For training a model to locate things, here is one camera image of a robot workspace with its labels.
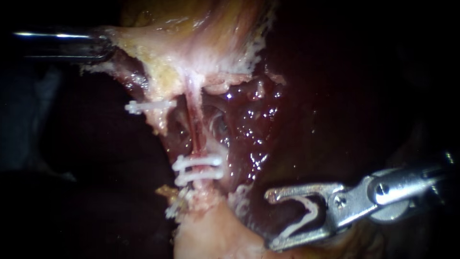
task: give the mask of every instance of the dark background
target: dark background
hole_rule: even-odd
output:
[[[10,31],[30,25],[116,24],[119,6],[102,0],[9,2],[3,8],[7,15],[1,18],[2,33],[8,38]],[[364,39],[375,50],[379,67],[407,83],[412,93],[407,104],[414,107],[414,116],[426,121],[431,136],[427,149],[459,146],[453,7],[322,6],[297,8],[293,15],[345,28],[350,37]],[[80,77],[75,66],[30,63],[16,53],[15,44],[7,41],[0,61],[5,82],[1,89],[5,102],[1,108],[2,253],[50,258],[171,257],[174,225],[164,219],[166,203],[154,190],[171,184],[172,174],[144,118],[123,110],[129,100],[123,88],[105,75]],[[52,75],[58,81],[47,88]],[[34,82],[42,82],[41,88],[31,87]],[[34,93],[37,89],[50,92],[48,106]],[[34,113],[40,105],[45,113]],[[31,122],[30,118],[41,119]],[[37,143],[39,150],[33,147]],[[4,155],[15,152],[22,156]],[[65,172],[70,176],[59,177]],[[454,216],[438,217],[440,225],[427,258],[456,248]]]

